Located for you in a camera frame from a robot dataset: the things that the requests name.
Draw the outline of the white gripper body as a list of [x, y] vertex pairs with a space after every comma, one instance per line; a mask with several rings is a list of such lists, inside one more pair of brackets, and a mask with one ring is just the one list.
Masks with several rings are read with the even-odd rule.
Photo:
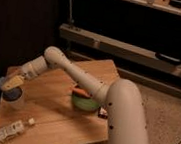
[[35, 70], [34, 65], [32, 62], [23, 64], [19, 70], [19, 75], [23, 76], [26, 80], [31, 80], [38, 76], [37, 71]]

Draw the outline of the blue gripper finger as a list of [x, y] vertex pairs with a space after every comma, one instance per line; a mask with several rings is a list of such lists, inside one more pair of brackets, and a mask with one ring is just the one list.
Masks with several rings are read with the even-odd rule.
[[1, 86], [4, 84], [5, 81], [6, 81], [6, 79], [4, 76], [0, 77], [0, 89], [1, 89]]

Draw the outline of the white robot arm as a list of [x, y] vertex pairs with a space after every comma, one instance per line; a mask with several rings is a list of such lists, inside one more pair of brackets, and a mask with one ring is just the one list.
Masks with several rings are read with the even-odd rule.
[[6, 76], [0, 89], [3, 94], [11, 95], [16, 87], [45, 73], [52, 65], [65, 71], [107, 110], [108, 144], [150, 144], [143, 100], [137, 85], [126, 79], [105, 84], [72, 63], [56, 46], [48, 47], [43, 56], [26, 62], [18, 72]]

